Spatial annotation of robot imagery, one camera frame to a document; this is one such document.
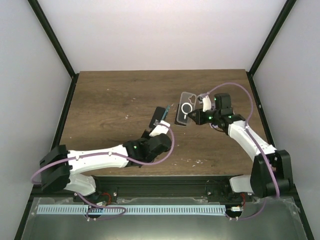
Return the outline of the clear magsafe phone case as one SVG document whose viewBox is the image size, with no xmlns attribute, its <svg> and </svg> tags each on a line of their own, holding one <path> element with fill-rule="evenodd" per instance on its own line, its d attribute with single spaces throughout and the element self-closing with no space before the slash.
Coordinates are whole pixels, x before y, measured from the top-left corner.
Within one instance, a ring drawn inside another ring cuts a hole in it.
<svg viewBox="0 0 320 240">
<path fill-rule="evenodd" d="M 196 103 L 197 103 L 197 96 L 194 93 L 190 93 L 186 91 L 183 91 L 181 93 L 179 104 L 184 116 L 182 120 L 180 119 L 178 120 L 179 122 L 181 123 L 184 122 L 186 123 L 186 125 L 188 125 L 189 123 L 188 113 L 195 110 Z"/>
</svg>

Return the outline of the black screen phone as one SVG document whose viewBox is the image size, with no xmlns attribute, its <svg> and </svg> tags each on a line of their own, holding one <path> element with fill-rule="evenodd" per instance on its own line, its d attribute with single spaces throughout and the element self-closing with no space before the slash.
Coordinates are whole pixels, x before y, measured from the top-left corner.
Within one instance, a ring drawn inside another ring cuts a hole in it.
<svg viewBox="0 0 320 240">
<path fill-rule="evenodd" d="M 174 124 L 181 127 L 186 127 L 187 124 L 185 122 L 180 122 L 179 120 L 182 120 L 184 117 L 184 113 L 181 110 L 180 104 L 177 105 L 176 111 L 175 111 L 175 119 Z"/>
</svg>

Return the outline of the green cased phone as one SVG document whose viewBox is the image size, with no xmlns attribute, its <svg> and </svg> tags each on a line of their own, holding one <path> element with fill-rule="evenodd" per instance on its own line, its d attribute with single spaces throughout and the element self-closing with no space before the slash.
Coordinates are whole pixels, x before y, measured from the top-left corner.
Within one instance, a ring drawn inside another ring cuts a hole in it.
<svg viewBox="0 0 320 240">
<path fill-rule="evenodd" d="M 167 117 L 167 115 L 168 115 L 168 113 L 169 113 L 170 108 L 171 108 L 170 105 L 168 105 L 168 106 L 165 108 L 165 111 L 164 111 L 164 113 L 163 113 L 163 115 L 162 115 L 162 117 L 161 117 L 161 120 L 162 120 L 162 121 L 164 121 L 164 120 L 166 119 L 166 117 Z"/>
</svg>

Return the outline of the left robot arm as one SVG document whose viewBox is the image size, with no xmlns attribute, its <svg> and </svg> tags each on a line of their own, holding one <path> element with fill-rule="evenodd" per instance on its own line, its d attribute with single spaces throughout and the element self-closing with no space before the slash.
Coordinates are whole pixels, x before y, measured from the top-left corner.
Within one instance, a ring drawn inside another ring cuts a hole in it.
<svg viewBox="0 0 320 240">
<path fill-rule="evenodd" d="M 40 177 L 38 184 L 45 193 L 61 190 L 80 194 L 97 202 L 102 189 L 93 176 L 86 172 L 106 168 L 152 166 L 165 161 L 172 153 L 175 137 L 170 128 L 161 126 L 147 137 L 129 140 L 123 144 L 97 150 L 68 150 L 65 145 L 54 147 L 39 162 L 40 169 L 31 180 Z"/>
</svg>

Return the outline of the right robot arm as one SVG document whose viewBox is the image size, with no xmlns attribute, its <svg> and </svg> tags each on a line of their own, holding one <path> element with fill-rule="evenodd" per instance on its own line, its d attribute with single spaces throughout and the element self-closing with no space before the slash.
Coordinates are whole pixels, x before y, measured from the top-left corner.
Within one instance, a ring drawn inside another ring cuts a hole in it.
<svg viewBox="0 0 320 240">
<path fill-rule="evenodd" d="M 201 109 L 188 113 L 197 125 L 209 124 L 221 129 L 235 140 L 252 160 L 250 175 L 231 177 L 222 188 L 223 198 L 236 200 L 240 193 L 250 193 L 259 198 L 280 196 L 293 188 L 291 157 L 286 150 L 278 150 L 264 141 L 249 126 L 247 119 L 234 113 L 228 93 L 217 93 L 214 102 L 206 94 L 198 97 Z"/>
</svg>

